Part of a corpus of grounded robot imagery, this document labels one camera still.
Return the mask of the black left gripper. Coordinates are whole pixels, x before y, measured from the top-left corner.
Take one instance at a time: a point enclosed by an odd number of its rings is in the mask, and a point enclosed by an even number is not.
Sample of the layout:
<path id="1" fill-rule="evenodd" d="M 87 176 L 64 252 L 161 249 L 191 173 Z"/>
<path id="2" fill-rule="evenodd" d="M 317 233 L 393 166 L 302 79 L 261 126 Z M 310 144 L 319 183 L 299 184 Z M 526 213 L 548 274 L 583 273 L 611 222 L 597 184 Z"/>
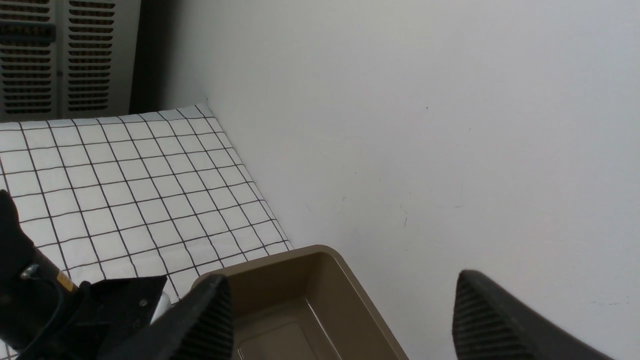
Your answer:
<path id="1" fill-rule="evenodd" d="M 96 360 L 151 325 L 166 276 L 81 283 L 19 279 L 1 287 L 1 340 L 19 360 Z"/>

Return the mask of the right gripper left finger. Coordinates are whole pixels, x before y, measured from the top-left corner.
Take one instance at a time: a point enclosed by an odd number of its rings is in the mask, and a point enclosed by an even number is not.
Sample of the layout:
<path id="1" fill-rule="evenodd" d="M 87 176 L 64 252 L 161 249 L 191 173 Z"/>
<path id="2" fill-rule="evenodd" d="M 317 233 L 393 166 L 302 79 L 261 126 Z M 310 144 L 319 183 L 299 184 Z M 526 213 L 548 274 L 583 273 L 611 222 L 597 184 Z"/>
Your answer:
<path id="1" fill-rule="evenodd" d="M 234 320 L 229 281 L 208 275 L 150 326 L 99 360 L 230 360 Z"/>

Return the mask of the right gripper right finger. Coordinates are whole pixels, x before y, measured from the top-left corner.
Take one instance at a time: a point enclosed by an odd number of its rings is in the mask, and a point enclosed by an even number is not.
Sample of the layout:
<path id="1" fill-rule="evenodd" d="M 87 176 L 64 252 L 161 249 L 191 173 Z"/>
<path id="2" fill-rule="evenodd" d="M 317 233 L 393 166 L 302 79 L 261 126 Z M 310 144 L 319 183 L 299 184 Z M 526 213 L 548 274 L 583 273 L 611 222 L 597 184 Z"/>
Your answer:
<path id="1" fill-rule="evenodd" d="M 452 340 L 459 360 L 608 359 L 475 269 L 457 278 Z"/>

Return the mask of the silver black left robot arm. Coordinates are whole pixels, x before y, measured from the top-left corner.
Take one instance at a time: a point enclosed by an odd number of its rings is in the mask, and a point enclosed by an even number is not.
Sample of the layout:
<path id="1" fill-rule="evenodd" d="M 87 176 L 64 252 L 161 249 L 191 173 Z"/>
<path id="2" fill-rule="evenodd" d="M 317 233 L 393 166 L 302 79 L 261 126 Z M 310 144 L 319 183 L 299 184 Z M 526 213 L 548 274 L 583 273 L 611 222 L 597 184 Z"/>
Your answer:
<path id="1" fill-rule="evenodd" d="M 76 285 L 22 230 L 1 191 L 0 335 L 19 360 L 96 360 L 153 322 L 166 276 Z"/>

